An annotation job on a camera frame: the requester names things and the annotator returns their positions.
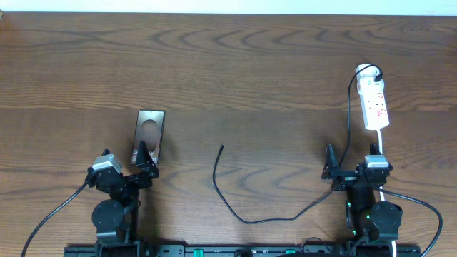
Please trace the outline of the Galaxy smartphone with brown screen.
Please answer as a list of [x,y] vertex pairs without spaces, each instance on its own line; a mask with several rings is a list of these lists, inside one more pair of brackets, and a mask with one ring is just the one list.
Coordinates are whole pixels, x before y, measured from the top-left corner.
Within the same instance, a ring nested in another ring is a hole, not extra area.
[[135,164],[139,142],[144,141],[155,164],[159,163],[161,142],[166,112],[163,110],[140,110],[137,116],[131,164]]

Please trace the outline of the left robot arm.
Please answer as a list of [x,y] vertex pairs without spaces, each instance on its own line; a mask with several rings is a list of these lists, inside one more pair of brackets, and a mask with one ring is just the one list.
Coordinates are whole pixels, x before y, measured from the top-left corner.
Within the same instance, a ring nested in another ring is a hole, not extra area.
[[139,173],[124,176],[121,163],[106,149],[88,168],[87,186],[109,195],[91,216],[101,243],[130,243],[138,238],[139,191],[152,187],[152,180],[159,176],[144,141],[139,142],[135,166]]

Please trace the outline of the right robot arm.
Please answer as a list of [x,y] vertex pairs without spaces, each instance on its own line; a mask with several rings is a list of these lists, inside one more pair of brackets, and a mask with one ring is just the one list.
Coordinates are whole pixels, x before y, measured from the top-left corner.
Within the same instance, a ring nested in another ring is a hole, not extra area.
[[377,146],[370,145],[370,154],[352,171],[341,170],[333,146],[326,149],[326,162],[321,178],[332,181],[334,191],[347,195],[348,226],[355,237],[365,243],[390,243],[398,239],[403,211],[389,201],[378,201],[375,192],[386,184],[393,170]]

